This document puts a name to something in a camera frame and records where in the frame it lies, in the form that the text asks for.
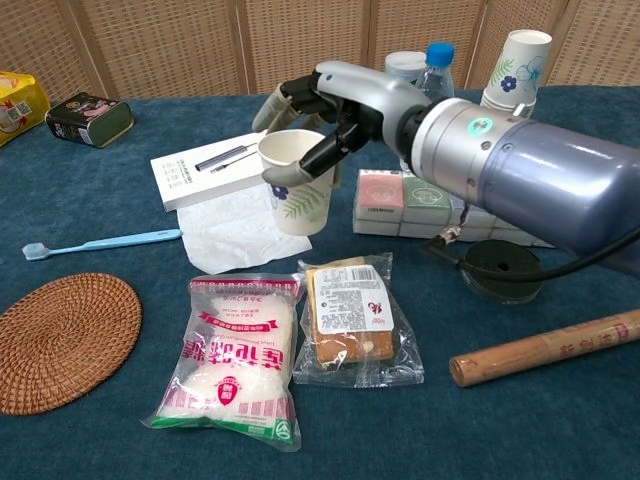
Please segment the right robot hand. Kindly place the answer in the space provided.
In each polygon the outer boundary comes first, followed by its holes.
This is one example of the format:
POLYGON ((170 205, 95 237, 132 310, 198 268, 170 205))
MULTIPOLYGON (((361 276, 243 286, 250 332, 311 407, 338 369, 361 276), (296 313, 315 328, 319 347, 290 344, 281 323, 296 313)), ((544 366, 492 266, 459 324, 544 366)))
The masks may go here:
POLYGON ((369 141, 385 144, 410 163, 413 139, 431 109, 430 100, 410 83, 342 61, 321 62, 311 74, 279 84, 254 124, 273 121, 273 108, 279 105, 336 125, 300 159, 264 170, 264 181, 281 187, 312 182, 369 141))

